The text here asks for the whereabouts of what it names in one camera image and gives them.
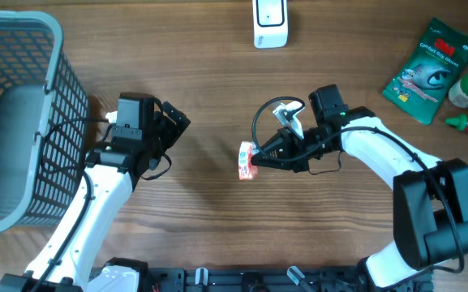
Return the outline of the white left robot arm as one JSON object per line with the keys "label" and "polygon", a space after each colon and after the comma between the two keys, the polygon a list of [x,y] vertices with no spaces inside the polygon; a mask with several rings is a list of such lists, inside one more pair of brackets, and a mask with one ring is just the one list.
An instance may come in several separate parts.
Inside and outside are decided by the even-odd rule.
{"label": "white left robot arm", "polygon": [[89,151],[75,197],[40,254],[21,275],[6,273],[0,291],[157,291],[148,263],[113,258],[93,264],[120,208],[145,172],[189,127],[190,119],[168,101],[123,92],[118,108],[103,119],[105,136]]}

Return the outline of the green white sachet packet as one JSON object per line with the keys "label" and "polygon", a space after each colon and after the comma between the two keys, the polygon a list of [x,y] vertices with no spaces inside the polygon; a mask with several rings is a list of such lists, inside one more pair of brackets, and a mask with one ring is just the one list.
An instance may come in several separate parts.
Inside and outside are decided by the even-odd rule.
{"label": "green white sachet packet", "polygon": [[468,35],[432,18],[410,58],[382,95],[429,125],[467,64]]}

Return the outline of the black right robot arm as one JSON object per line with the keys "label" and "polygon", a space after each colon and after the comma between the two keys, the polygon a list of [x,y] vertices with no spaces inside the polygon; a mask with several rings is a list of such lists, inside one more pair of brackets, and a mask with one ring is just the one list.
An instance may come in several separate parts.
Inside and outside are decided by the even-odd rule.
{"label": "black right robot arm", "polygon": [[267,102],[281,128],[266,143],[243,142],[238,176],[259,168],[307,171],[331,152],[359,159],[393,192],[393,241],[355,266],[322,268],[308,281],[297,267],[287,277],[305,291],[430,291],[432,276],[449,260],[457,271],[468,254],[468,165],[428,155],[388,130],[365,107],[350,109],[336,85],[317,88],[306,100]]}

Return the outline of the small orange white box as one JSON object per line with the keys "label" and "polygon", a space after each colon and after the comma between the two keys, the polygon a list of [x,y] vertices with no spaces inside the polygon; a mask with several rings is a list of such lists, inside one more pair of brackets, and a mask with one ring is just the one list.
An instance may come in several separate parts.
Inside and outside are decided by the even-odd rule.
{"label": "small orange white box", "polygon": [[240,180],[254,180],[258,174],[258,167],[251,163],[251,159],[259,151],[253,142],[243,141],[238,153],[238,177]]}

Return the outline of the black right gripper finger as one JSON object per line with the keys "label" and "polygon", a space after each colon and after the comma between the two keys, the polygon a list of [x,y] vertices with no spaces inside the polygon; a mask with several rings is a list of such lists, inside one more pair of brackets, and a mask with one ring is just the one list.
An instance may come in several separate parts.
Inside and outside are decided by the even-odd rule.
{"label": "black right gripper finger", "polygon": [[283,128],[277,131],[262,147],[269,157],[295,157],[298,154],[298,137],[292,130]]}
{"label": "black right gripper finger", "polygon": [[251,157],[251,164],[279,170],[297,170],[296,164],[293,162],[279,162],[275,157],[267,157],[261,153],[257,153],[255,156]]}

